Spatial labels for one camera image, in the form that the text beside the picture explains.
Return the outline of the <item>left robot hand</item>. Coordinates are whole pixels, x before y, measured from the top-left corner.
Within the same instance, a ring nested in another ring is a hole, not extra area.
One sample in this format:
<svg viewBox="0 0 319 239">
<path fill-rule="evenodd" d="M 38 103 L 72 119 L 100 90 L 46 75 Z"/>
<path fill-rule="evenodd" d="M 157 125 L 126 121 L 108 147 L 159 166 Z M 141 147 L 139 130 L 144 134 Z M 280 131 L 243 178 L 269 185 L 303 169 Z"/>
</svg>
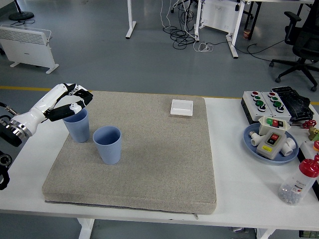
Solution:
<svg viewBox="0 0 319 239">
<path fill-rule="evenodd" d="M 56 107 L 56 104 L 66 96 L 76 96 L 80 99 L 66 105 Z M 57 121 L 78 114 L 93 100 L 93 94 L 77 84 L 58 84 L 45 94 L 28 112 L 16 115 L 11 123 L 32 136 L 37 126 L 46 121 Z"/>
</svg>

